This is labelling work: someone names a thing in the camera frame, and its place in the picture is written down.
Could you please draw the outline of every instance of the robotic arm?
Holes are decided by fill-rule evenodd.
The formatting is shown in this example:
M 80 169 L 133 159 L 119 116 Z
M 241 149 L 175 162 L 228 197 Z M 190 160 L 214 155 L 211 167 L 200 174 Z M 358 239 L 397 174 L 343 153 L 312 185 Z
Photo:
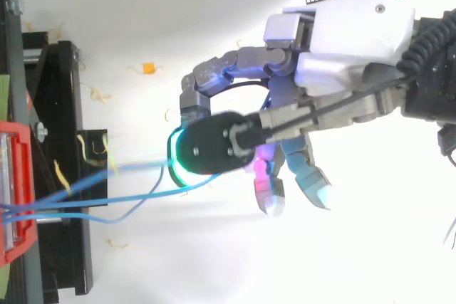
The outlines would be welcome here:
M 268 212 L 265 203 L 283 202 L 276 178 L 283 155 L 303 193 L 327 208 L 329 182 L 314 166 L 310 131 L 368 122 L 401 107 L 404 116 L 441 122 L 440 146 L 450 155 L 456 150 L 456 15 L 445 15 L 415 21 L 405 0 L 307 0 L 270 16 L 265 47 L 213 58 L 182 81 L 186 129 L 178 158 L 191 172 L 215 174 L 247 165 L 256 151 L 256 197 Z M 265 81 L 271 108 L 209 117 L 209 98 L 234 78 Z

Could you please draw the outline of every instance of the blue wire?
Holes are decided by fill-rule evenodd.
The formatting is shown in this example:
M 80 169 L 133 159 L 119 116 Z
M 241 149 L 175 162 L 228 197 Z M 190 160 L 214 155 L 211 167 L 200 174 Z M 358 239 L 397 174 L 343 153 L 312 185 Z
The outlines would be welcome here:
M 261 109 L 265 109 L 269 106 L 269 102 L 271 100 L 270 93 L 266 96 L 266 99 L 263 102 L 263 105 L 261 106 Z M 150 168 L 150 167 L 156 167 L 156 166 L 163 166 L 163 164 L 166 163 L 144 163 L 144 164 L 128 164 L 128 165 L 123 165 L 119 167 L 121 171 L 128 171 L 131 169 L 143 169 L 143 168 Z M 4 215 L 11 215 L 11 214 L 17 214 L 22 211 L 29 211 L 29 210 L 35 210 L 35 209 L 52 209 L 52 208 L 71 208 L 75 206 L 95 206 L 95 205 L 102 205 L 102 204 L 107 204 L 107 203 L 115 203 L 119 201 L 134 201 L 136 199 L 141 199 L 139 203 L 137 203 L 133 208 L 131 208 L 127 213 L 122 215 L 121 217 L 117 219 L 103 219 L 97 216 L 89 215 L 89 214 L 81 214 L 81 213 L 59 213 L 59 214 L 33 214 L 33 215 L 22 215 L 22 216 L 16 216 L 16 217 L 11 217 L 8 219 L 4 220 L 4 224 L 12 223 L 12 222 L 17 222 L 17 221 L 23 221 L 23 220 L 28 220 L 28 219 L 42 219 L 46 217 L 59 217 L 59 218 L 80 218 L 80 219 L 90 219 L 93 221 L 98 221 L 102 222 L 105 224 L 115 224 L 123 219 L 127 218 L 129 215 L 131 215 L 139 206 L 141 206 L 146 199 L 149 198 L 157 198 L 157 197 L 162 197 L 162 196 L 170 196 L 173 194 L 180 194 L 183 192 L 187 192 L 189 190 L 193 190 L 199 187 L 202 187 L 203 185 L 209 183 L 213 179 L 217 178 L 218 175 L 213 175 L 206 181 L 196 184 L 191 187 L 183 187 L 180 189 L 175 189 L 175 190 L 170 190 L 168 192 L 162 192 L 158 194 L 153 194 L 154 191 L 157 189 L 157 187 L 160 185 L 162 178 L 163 178 L 163 167 L 160 170 L 160 177 L 157 180 L 157 183 L 155 186 L 152 188 L 152 190 L 149 192 L 149 194 L 146 195 L 136 195 L 136 196 L 124 196 L 124 197 L 117 197 L 113 199 L 99 199 L 99 200 L 90 200 L 90 201 L 71 201 L 71 202 L 66 202 L 66 203 L 50 203 L 53 201 L 60 201 L 62 199 L 65 199 L 68 197 L 68 192 L 66 190 L 62 190 L 56 194 L 53 194 L 51 196 L 48 196 L 46 198 L 40 199 L 39 201 L 35 202 L 35 204 L 32 205 L 27 205 L 27 206 L 9 206 L 6 204 L 0 204 L 1 208 L 4 209 L 10 209 L 11 211 L 9 213 L 3 213 L 2 216 Z M 71 187 L 71 194 L 75 195 L 78 194 L 79 192 L 83 191 L 84 189 L 90 188 L 93 185 L 103 181 L 105 178 L 108 178 L 109 174 L 112 174 L 114 170 L 104 170 L 102 172 L 99 172 L 97 174 L 94 174 L 92 176 L 86 177 L 85 179 L 82 179 L 78 182 L 76 182 L 72 187 Z
M 134 163 L 134 164 L 126 164 L 121 165 L 118 167 L 118 171 L 132 171 L 132 170 L 141 170 L 141 169 L 150 169 L 153 167 L 163 167 L 167 166 L 168 162 L 148 162 L 148 163 Z M 93 185 L 103 181 L 104 179 L 108 178 L 109 175 L 115 174 L 117 170 L 108 169 L 97 172 L 96 174 L 90 175 L 86 178 L 82 178 L 81 180 L 77 181 L 71 186 L 71 196 L 79 194 L 84 189 L 90 188 Z M 61 201 L 62 199 L 66 199 L 68 197 L 68 192 L 64 189 L 61 190 L 53 195 L 48 197 L 44 197 L 36 201 L 36 203 L 41 202 L 48 202 L 48 201 Z
M 61 202 L 61 203 L 43 202 L 43 203 L 35 203 L 35 204 L 29 204 L 29 205 L 23 205 L 23 206 L 9 206 L 9 205 L 2 204 L 2 206 L 13 207 L 12 209 L 15 209 L 15 211 L 11 211 L 6 214 L 17 214 L 17 212 L 30 211 L 30 210 L 62 209 L 62 208 L 74 208 L 74 207 L 81 207 L 81 206 L 100 206 L 100 205 L 109 204 L 109 203 L 118 203 L 118 202 L 125 202 L 125 201 L 140 201 L 143 199 L 155 199 L 158 197 L 182 194 L 184 192 L 188 192 L 190 190 L 203 187 L 204 185 L 208 184 L 210 181 L 216 179 L 218 176 L 219 176 L 218 174 L 214 174 L 211 177 L 209 177 L 208 179 L 206 179 L 203 182 L 198 183 L 196 185 L 168 190 L 166 192 L 154 192 L 154 193 L 143 194 L 143 195 L 113 197 L 111 199 L 91 199 L 88 201 L 69 201 L 69 202 Z M 9 219 L 4 220 L 3 223 L 4 224 L 9 223 L 8 220 Z
M 152 190 L 150 190 L 149 194 L 153 193 L 158 186 L 160 185 L 161 181 L 163 180 L 163 174 L 164 174 L 165 169 L 162 167 L 160 170 L 160 176 L 158 177 L 157 182 L 155 183 L 154 187 Z M 35 218 L 28 218 L 28 219 L 47 219 L 51 217 L 56 217 L 60 219 L 87 219 L 87 220 L 92 220 L 92 221 L 97 221 L 101 222 L 103 224 L 117 224 L 123 220 L 125 220 L 129 215 L 131 215 L 138 207 L 143 204 L 146 201 L 146 199 L 143 199 L 139 203 L 137 203 L 133 208 L 131 208 L 129 211 L 127 211 L 125 214 L 123 214 L 121 217 L 118 217 L 116 219 L 103 219 L 102 217 L 99 216 L 94 216 L 90 214 L 84 214 L 84 213 L 48 213 L 48 214 L 34 214 L 34 215 L 23 215 L 23 216 L 15 216 L 12 218 L 9 218 L 5 220 L 5 224 L 7 223 L 13 223 L 17 221 L 22 221 L 24 220 L 26 216 L 36 216 Z
M 264 110 L 268 107 L 269 101 L 271 100 L 270 94 L 271 93 L 268 93 L 268 95 L 266 96 L 266 99 L 264 99 L 263 105 L 261 105 L 262 110 Z
M 11 217 L 9 219 L 4 220 L 3 224 L 12 224 L 18 221 L 26 221 L 26 220 L 38 220 L 38 219 L 49 219 L 49 218 L 57 218 L 57 219 L 86 219 L 101 222 L 103 224 L 111 224 L 117 223 L 117 219 L 115 220 L 107 220 L 99 216 L 94 216 L 90 214 L 82 214 L 82 213 L 58 213 L 58 214 L 31 214 L 31 215 L 20 215 Z

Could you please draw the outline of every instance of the metal bolt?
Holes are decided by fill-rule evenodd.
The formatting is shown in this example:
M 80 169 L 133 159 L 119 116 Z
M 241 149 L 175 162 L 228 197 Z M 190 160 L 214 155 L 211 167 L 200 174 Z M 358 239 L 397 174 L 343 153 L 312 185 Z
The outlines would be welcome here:
M 24 13 L 24 0 L 7 0 L 6 9 L 15 16 L 20 16 Z
M 81 61 L 81 50 L 79 50 L 78 48 L 73 50 L 73 60 L 76 63 L 79 63 L 79 61 Z
M 445 98 L 448 101 L 454 101 L 454 100 L 456 100 L 456 95 L 455 94 L 447 94 L 447 95 L 445 95 Z
M 377 6 L 375 7 L 375 12 L 377 12 L 378 14 L 382 14 L 383 12 L 385 12 L 385 7 L 384 7 L 384 5 L 381 5 L 381 4 L 380 4 L 380 5 L 377 5 Z
M 44 138 L 46 138 L 48 135 L 48 129 L 44 127 L 42 122 L 39 122 L 36 124 L 35 130 L 36 139 L 38 139 L 39 142 L 43 142 Z

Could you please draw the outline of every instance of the cable connector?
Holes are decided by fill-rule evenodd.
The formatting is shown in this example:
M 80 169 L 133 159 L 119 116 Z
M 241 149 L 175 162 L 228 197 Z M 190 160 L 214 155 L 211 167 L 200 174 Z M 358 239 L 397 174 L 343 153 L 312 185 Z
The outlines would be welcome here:
M 456 125 L 445 124 L 437 134 L 440 152 L 444 157 L 456 150 Z

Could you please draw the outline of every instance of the white backdrop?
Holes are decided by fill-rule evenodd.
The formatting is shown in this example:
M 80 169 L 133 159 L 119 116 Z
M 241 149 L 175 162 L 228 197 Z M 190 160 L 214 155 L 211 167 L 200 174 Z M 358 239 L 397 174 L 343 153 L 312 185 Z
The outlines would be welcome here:
M 61 25 L 82 50 L 81 81 L 113 95 L 107 105 L 82 88 L 86 129 L 107 128 L 117 163 L 162 159 L 178 113 L 180 80 L 193 66 L 261 44 L 264 22 L 304 0 L 25 0 L 33 30 Z M 417 18 L 441 16 L 456 0 L 410 0 Z M 155 75 L 128 66 L 162 65 Z M 264 91 L 220 95 L 214 111 L 248 112 Z M 63 304 L 95 303 L 454 303 L 452 240 L 456 169 L 440 156 L 437 126 L 399 113 L 311 136 L 336 206 L 319 211 L 281 173 L 287 208 L 257 209 L 252 175 L 224 186 L 147 202 L 115 226 L 91 224 L 95 285 Z M 148 192 L 158 170 L 109 179 L 109 195 Z M 160 189 L 174 187 L 166 174 Z M 132 204 L 94 209 L 106 217 Z M 128 244 L 126 248 L 112 247 Z

